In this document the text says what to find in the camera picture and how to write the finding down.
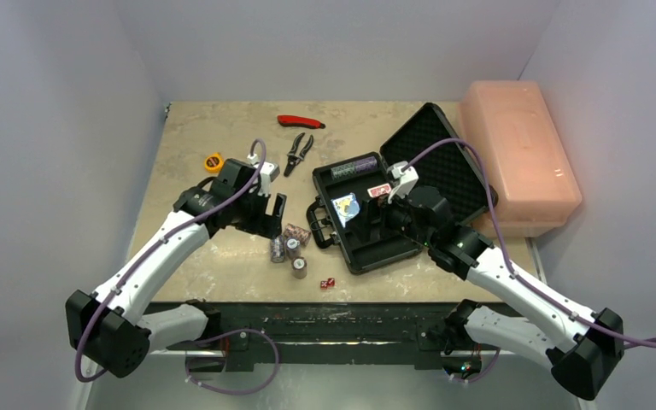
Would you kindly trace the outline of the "red playing card deck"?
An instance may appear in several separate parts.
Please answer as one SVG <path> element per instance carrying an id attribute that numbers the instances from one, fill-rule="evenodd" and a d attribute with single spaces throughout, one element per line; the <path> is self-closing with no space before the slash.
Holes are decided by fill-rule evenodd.
<path id="1" fill-rule="evenodd" d="M 391 185 L 385 183 L 367 189 L 367 194 L 370 198 L 380 198 L 380 197 L 388 197 L 391 191 L 392 191 Z"/>

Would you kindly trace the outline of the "purple 500 chip stack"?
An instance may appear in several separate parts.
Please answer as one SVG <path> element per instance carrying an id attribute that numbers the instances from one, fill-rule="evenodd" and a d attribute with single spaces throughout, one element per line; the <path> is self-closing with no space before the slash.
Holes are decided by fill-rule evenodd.
<path id="1" fill-rule="evenodd" d="M 290 260 L 294 260 L 301 255 L 302 243 L 298 238 L 288 237 L 284 241 L 285 254 Z"/>

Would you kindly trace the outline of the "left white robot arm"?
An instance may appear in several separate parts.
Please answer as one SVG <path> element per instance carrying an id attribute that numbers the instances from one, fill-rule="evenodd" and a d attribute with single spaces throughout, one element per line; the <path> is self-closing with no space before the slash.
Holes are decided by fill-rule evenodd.
<path id="1" fill-rule="evenodd" d="M 176 343 L 210 349 L 220 340 L 220 311 L 191 300 L 148 313 L 154 296 L 188 257 L 219 230 L 232 226 L 267 239 L 282 229 L 286 197 L 267 204 L 278 166 L 250 155 L 225 161 L 217 176 L 183 191 L 153 237 L 110 279 L 92 292 L 76 290 L 66 301 L 74 370 L 81 382 L 95 380 L 83 358 L 117 378 L 131 374 L 147 354 Z"/>

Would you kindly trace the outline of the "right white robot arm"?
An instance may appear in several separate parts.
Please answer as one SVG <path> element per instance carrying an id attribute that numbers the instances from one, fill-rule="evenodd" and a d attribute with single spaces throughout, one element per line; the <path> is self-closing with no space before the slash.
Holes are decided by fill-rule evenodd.
<path id="1" fill-rule="evenodd" d="M 448 200 L 434 187 L 414 188 L 400 199 L 364 200 L 346 226 L 361 242 L 377 227 L 426 247 L 443 271 L 488 290 L 518 313 L 510 318 L 464 302 L 445 325 L 455 347 L 474 341 L 522 355 L 586 401 L 597 397 L 624 357 L 624 321 L 616 312 L 586 307 L 514 266 L 503 248 L 456 221 Z"/>

